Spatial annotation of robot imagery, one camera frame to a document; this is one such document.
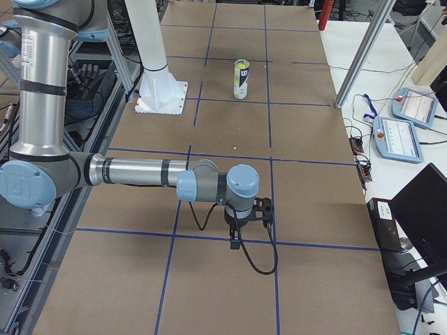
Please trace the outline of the orange terminal board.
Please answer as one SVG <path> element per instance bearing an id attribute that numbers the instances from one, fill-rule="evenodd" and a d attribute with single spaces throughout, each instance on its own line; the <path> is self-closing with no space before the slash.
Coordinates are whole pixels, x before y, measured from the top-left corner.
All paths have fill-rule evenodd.
<path id="1" fill-rule="evenodd" d="M 353 154 L 363 154 L 364 150 L 363 150 L 363 141 L 361 137 L 350 137 L 349 138 L 349 143 L 351 146 L 351 150 L 353 152 Z"/>
<path id="2" fill-rule="evenodd" d="M 367 183 L 372 181 L 370 163 L 366 161 L 358 161 L 356 163 L 356 168 L 361 183 Z"/>

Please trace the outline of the upper orange terminal board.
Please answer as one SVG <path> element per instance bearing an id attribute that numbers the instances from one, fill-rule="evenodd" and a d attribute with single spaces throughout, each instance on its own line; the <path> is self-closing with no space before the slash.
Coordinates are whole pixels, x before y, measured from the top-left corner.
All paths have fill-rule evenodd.
<path id="1" fill-rule="evenodd" d="M 349 143 L 351 146 L 351 150 L 353 152 L 353 154 L 363 154 L 364 150 L 363 150 L 363 141 L 361 137 L 350 137 L 349 138 Z"/>

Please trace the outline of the far teach pendant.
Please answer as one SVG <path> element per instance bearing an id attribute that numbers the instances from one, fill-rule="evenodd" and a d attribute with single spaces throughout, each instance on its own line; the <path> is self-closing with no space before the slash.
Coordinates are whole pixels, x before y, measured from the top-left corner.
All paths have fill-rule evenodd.
<path id="1" fill-rule="evenodd" d="M 438 103 L 433 94 L 424 94 L 405 87 L 397 92 L 397 98 L 392 104 L 392 114 L 428 129 L 432 127 Z"/>

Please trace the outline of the wooden block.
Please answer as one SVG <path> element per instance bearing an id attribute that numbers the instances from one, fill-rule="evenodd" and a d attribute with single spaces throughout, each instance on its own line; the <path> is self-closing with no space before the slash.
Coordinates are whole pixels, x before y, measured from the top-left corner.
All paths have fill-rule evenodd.
<path id="1" fill-rule="evenodd" d="M 446 29 L 444 29 L 411 75 L 413 83 L 418 86 L 430 86 L 446 67 L 446 62 Z"/>

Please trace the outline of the near teach pendant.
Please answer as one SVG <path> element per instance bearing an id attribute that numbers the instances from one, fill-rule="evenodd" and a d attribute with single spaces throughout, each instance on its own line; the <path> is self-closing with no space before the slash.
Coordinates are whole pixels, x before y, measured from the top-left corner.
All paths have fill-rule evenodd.
<path id="1" fill-rule="evenodd" d="M 413 122 L 389 117 L 375 117 L 373 139 L 382 158 L 408 163 L 422 163 L 423 153 Z"/>

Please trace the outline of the teach pendant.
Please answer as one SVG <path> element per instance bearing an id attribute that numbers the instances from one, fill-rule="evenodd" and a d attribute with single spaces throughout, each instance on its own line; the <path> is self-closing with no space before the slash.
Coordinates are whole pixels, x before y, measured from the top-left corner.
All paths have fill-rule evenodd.
<path id="1" fill-rule="evenodd" d="M 392 104 L 392 114 L 428 129 L 432 127 L 438 103 L 433 94 L 424 94 L 405 87 L 397 92 L 397 98 Z"/>
<path id="2" fill-rule="evenodd" d="M 375 117 L 373 139 L 382 158 L 408 163 L 422 163 L 423 153 L 413 122 L 389 117 Z"/>

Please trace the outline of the black monitor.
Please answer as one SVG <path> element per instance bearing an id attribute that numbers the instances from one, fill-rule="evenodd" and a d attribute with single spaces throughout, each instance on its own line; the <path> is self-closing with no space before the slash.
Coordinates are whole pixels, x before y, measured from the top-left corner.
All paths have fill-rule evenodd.
<path id="1" fill-rule="evenodd" d="M 389 206 L 427 264 L 446 260 L 446 177 L 433 163 L 395 195 Z"/>

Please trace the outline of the clear tennis ball can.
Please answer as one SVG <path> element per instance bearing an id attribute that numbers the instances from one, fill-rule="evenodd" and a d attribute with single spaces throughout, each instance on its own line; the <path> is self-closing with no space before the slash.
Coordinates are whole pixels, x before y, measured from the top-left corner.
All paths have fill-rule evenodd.
<path id="1" fill-rule="evenodd" d="M 246 61 L 247 67 L 243 70 L 235 68 L 234 64 L 234 87 L 233 95 L 236 99 L 242 100 L 247 96 L 248 78 L 249 78 L 249 61 Z"/>

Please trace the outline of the red cylinder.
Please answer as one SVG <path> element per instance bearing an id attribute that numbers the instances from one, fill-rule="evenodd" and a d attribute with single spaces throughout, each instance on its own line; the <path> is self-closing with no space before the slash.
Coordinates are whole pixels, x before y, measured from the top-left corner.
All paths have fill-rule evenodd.
<path id="1" fill-rule="evenodd" d="M 332 7 L 334 4 L 334 0 L 325 0 L 323 7 L 322 7 L 322 11 L 321 11 L 321 16 L 320 19 L 318 21 L 318 29 L 320 31 L 324 31 L 326 24 L 330 18 L 330 14 L 332 12 Z"/>

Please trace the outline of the aluminium frame post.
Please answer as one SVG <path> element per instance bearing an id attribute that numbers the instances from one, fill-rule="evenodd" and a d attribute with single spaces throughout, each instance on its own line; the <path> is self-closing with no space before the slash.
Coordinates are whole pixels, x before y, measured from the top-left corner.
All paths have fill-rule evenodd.
<path id="1" fill-rule="evenodd" d="M 383 0 L 380 2 L 379 7 L 375 12 L 372 21 L 369 23 L 365 35 L 360 43 L 358 51 L 353 58 L 339 93 L 337 94 L 335 100 L 336 108 L 341 109 L 345 103 L 394 5 L 395 0 Z"/>

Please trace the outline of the black computer box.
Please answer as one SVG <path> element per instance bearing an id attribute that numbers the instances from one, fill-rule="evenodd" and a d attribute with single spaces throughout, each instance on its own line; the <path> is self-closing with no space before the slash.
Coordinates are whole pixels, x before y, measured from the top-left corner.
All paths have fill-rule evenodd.
<path id="1" fill-rule="evenodd" d="M 397 230 L 397 222 L 393 216 L 389 200 L 372 198 L 367 203 L 376 242 L 380 251 L 405 253 Z"/>

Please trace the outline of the lower orange terminal board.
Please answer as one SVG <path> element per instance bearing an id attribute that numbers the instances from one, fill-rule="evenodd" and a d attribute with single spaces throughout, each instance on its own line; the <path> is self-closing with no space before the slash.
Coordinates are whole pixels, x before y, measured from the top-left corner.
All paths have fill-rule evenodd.
<path id="1" fill-rule="evenodd" d="M 366 161 L 358 161 L 356 163 L 356 168 L 361 183 L 367 183 L 372 181 L 370 163 Z"/>

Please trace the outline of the white pedestal column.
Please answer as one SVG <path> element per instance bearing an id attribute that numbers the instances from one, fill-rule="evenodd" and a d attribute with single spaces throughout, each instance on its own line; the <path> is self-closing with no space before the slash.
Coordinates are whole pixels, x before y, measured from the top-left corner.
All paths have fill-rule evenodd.
<path id="1" fill-rule="evenodd" d="M 188 83 L 177 81 L 168 68 L 155 1 L 126 1 L 126 9 L 143 67 L 138 113 L 180 115 Z"/>

